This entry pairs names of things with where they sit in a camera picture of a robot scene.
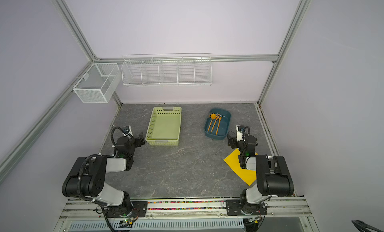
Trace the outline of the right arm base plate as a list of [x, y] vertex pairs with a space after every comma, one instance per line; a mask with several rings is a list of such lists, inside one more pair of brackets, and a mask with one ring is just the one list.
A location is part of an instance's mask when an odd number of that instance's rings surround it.
[[226, 200], [223, 205], [228, 216], [264, 216], [267, 214], [265, 203], [260, 205], [241, 202], [240, 199]]

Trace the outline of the yellow paper napkin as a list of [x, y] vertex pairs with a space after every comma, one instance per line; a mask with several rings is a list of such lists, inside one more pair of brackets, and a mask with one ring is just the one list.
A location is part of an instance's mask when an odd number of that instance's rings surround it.
[[239, 162], [240, 150], [232, 151], [224, 161], [248, 186], [251, 186], [257, 179], [256, 170], [242, 169]]

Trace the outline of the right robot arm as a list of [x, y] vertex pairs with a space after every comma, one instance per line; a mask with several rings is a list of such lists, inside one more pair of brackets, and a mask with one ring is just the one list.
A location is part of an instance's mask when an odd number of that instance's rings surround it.
[[257, 138], [251, 135], [237, 137], [229, 133], [227, 139], [234, 151], [224, 161], [249, 186], [238, 199], [225, 202], [227, 215], [261, 217], [267, 214], [266, 201], [273, 196], [294, 194], [293, 180], [283, 156], [257, 154]]

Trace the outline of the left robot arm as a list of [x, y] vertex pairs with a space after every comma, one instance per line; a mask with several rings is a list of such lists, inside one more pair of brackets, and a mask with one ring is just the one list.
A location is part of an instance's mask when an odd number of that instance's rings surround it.
[[134, 220], [141, 216], [140, 206], [131, 202], [128, 192], [108, 185], [106, 174], [129, 171], [136, 148], [145, 145], [146, 141], [143, 133], [135, 138], [131, 126], [114, 127], [110, 136], [114, 152], [77, 158], [63, 183], [62, 194], [98, 205], [106, 218]]

